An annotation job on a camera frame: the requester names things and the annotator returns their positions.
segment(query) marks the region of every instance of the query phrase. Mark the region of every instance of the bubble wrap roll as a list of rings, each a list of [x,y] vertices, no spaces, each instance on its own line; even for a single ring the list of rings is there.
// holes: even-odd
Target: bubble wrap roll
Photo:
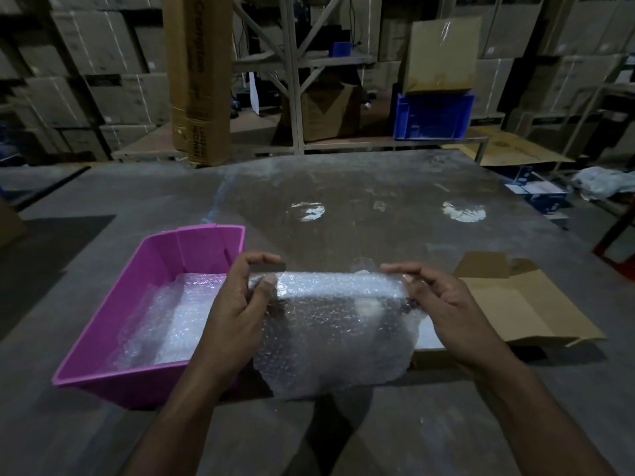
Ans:
[[[425,314],[407,298],[398,277],[277,276],[253,360],[274,396],[296,399],[382,384],[408,369]]]

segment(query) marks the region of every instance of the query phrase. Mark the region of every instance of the table surface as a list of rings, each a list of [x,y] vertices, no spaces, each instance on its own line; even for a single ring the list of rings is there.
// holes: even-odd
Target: table surface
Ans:
[[[322,216],[302,221],[302,202]],[[484,211],[472,223],[443,212]],[[139,241],[203,221],[243,224],[246,249],[289,270],[358,257],[451,271],[471,249],[528,257],[607,335],[545,349],[544,382],[622,474],[635,467],[635,291],[582,242],[456,150],[273,157],[213,169],[95,167],[21,213],[30,235],[0,255],[3,474],[116,473],[153,413],[125,411],[53,372]],[[453,369],[316,401],[217,408],[199,474],[517,475],[473,384]]]

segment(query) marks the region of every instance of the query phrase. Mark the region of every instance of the pink plastic bin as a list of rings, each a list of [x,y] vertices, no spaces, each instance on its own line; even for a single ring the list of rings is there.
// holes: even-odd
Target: pink plastic bin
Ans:
[[[123,408],[162,404],[183,373],[186,360],[147,368],[105,372],[117,351],[117,336],[150,286],[172,282],[181,273],[227,273],[242,251],[240,225],[196,225],[143,239],[119,279],[53,376]]]

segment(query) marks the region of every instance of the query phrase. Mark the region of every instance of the clear plastic sheet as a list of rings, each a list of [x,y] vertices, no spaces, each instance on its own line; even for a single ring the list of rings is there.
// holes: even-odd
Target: clear plastic sheet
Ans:
[[[119,334],[117,370],[188,360],[225,275],[186,273],[149,288]]]
[[[398,278],[377,273],[277,276],[253,361],[276,397],[382,384],[408,369],[425,313],[412,305]]]

